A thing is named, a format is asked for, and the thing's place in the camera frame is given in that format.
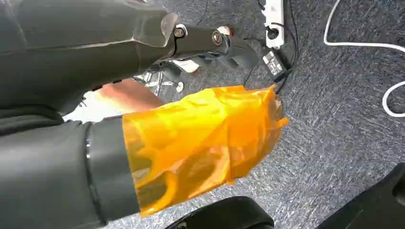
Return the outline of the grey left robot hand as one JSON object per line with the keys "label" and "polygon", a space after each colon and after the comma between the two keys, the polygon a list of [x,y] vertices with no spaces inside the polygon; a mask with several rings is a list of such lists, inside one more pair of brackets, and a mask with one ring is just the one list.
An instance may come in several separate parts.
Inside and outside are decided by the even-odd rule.
{"label": "grey left robot hand", "polygon": [[0,226],[94,229],[246,176],[288,119],[274,87],[204,89],[144,112],[65,121],[89,91],[193,57],[251,68],[243,40],[141,0],[0,3]]}

